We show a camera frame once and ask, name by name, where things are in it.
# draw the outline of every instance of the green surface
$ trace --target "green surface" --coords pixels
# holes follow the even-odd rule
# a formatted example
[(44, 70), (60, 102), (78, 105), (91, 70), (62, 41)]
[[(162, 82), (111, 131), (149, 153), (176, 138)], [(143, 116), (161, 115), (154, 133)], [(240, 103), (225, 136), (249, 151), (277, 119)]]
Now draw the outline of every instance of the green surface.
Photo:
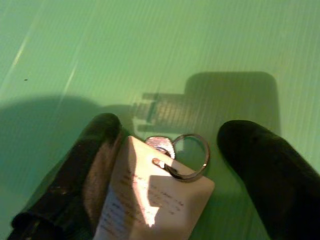
[(320, 170), (319, 12), (318, 0), (0, 0), (0, 239), (100, 112), (140, 138), (208, 139), (216, 190), (191, 239), (268, 239), (216, 135), (256, 121)]

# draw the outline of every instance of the white key tag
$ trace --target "white key tag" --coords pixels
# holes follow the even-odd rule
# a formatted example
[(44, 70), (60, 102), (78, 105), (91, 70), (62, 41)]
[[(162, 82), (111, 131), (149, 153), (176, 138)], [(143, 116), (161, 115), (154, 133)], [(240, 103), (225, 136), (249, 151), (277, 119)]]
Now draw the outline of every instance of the white key tag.
[(120, 148), (94, 240), (189, 238), (215, 184), (200, 174), (177, 180), (172, 174), (194, 171), (169, 157), (170, 142), (156, 145), (129, 136)]

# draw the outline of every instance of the green plastic board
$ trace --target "green plastic board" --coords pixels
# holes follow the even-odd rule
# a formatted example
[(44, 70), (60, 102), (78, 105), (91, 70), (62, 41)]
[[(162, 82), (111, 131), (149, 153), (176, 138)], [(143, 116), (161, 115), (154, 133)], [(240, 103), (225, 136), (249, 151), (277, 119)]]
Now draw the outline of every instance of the green plastic board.
[[(209, 141), (216, 189), (190, 239), (269, 239), (216, 136), (252, 120), (320, 170), (319, 13), (318, 0), (0, 0), (0, 239), (102, 112), (140, 139)], [(197, 168), (193, 146), (179, 156)]]

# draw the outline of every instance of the key tag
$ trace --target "key tag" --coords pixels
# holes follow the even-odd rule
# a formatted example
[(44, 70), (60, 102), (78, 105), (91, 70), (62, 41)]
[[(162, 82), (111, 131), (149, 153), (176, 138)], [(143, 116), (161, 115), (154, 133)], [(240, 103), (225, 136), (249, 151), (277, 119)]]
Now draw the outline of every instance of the key tag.
[[(198, 171), (175, 160), (175, 144), (185, 137), (205, 146)], [(94, 240), (187, 240), (215, 187), (202, 176), (209, 158), (208, 143), (196, 134), (145, 142), (129, 136), (117, 155)]]

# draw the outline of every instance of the key ring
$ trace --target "key ring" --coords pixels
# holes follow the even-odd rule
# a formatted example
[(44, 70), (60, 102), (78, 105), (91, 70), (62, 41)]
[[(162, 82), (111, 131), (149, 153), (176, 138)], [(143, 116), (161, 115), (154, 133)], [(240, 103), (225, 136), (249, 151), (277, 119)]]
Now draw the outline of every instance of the key ring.
[(196, 138), (203, 144), (204, 149), (205, 149), (205, 158), (204, 158), (204, 163), (203, 163), (202, 167), (199, 170), (197, 170), (191, 174), (180, 174), (177, 172), (176, 169), (174, 169), (173, 167), (171, 167), (167, 164), (165, 164), (164, 168), (174, 178), (181, 180), (181, 181), (188, 181), (189, 182), (189, 181), (196, 180), (202, 176), (202, 173), (205, 170), (205, 168), (207, 167), (209, 160), (210, 160), (210, 148), (209, 148), (208, 142), (202, 136), (195, 134), (195, 133), (182, 134), (181, 136), (178, 136), (174, 141), (172, 141), (172, 143), (173, 143), (173, 145), (176, 145), (177, 142), (179, 142), (180, 140), (185, 139), (187, 137)]

